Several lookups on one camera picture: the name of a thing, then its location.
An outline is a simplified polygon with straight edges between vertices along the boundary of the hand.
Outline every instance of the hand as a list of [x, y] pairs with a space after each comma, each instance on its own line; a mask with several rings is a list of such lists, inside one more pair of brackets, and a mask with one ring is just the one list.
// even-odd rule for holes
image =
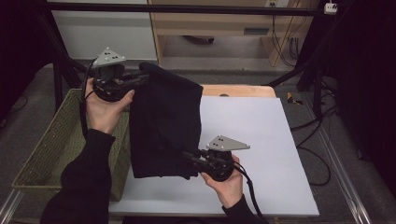
[[[233, 160], [239, 163], [239, 158], [233, 155]], [[242, 180], [241, 173], [233, 169], [231, 176], [223, 182], [217, 182], [206, 173], [201, 173], [202, 178], [206, 184], [215, 190], [218, 197], [225, 208], [230, 208], [241, 200], [242, 191]]]
[[[92, 92], [93, 78], [88, 79], [85, 96]], [[134, 91], [129, 91], [117, 102], [107, 102], [100, 99], [94, 92], [87, 98], [87, 113], [93, 129], [113, 134], [120, 121], [122, 110], [132, 102]]]

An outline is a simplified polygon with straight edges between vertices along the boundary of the forearm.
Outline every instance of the forearm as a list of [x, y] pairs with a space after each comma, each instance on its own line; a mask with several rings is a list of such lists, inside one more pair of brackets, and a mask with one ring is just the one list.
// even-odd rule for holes
[[89, 130], [87, 143], [62, 173], [62, 189], [47, 204], [41, 223], [107, 223], [111, 135]]
[[248, 207], [245, 195], [241, 200], [230, 208], [222, 207], [224, 213], [230, 220], [231, 224], [249, 223], [249, 224], [267, 224], [266, 220], [261, 220], [256, 217]]

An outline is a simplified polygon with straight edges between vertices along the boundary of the woven basket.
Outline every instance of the woven basket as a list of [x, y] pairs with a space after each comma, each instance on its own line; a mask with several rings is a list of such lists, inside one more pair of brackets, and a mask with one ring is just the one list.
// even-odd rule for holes
[[[37, 199], [47, 201], [61, 189], [64, 167], [85, 145], [79, 119], [81, 90], [70, 90], [35, 150], [12, 183]], [[123, 112], [113, 135], [116, 136], [109, 156], [112, 176], [110, 201], [121, 199], [130, 168], [129, 114]]]

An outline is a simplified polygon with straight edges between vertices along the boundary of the white tabletop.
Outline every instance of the white tabletop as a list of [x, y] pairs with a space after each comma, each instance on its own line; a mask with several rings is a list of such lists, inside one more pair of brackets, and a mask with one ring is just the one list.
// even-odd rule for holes
[[[200, 148], [221, 134], [250, 145], [233, 152], [253, 181], [265, 216], [314, 217], [318, 208], [277, 98], [203, 96]], [[248, 185], [244, 193], [250, 209]], [[147, 216], [219, 216], [221, 204], [200, 177], [135, 179], [130, 170], [122, 200], [110, 213]]]

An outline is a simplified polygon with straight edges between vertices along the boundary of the folded black garment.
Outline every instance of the folded black garment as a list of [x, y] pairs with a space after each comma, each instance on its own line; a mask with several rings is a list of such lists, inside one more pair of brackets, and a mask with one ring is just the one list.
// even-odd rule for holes
[[152, 63], [139, 68], [148, 85], [134, 95], [130, 110], [134, 177], [198, 176], [182, 151], [199, 157], [203, 87]]

